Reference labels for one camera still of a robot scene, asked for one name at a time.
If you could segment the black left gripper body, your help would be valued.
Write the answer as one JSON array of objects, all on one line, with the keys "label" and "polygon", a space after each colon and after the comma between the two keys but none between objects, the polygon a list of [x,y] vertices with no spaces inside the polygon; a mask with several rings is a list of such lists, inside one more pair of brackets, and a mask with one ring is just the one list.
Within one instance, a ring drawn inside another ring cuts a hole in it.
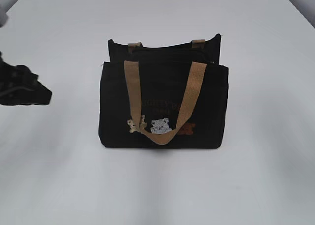
[{"label": "black left gripper body", "polygon": [[0,104],[19,105],[25,92],[33,92],[38,85],[38,75],[25,65],[10,65],[0,53]]}]

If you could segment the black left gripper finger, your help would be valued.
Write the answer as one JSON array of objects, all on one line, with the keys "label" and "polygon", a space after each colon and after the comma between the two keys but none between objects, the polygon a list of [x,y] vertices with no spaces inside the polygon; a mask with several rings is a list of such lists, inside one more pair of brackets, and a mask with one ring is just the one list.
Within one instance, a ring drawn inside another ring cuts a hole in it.
[{"label": "black left gripper finger", "polygon": [[26,91],[23,105],[49,105],[51,102],[52,92],[37,82],[33,91]]}]

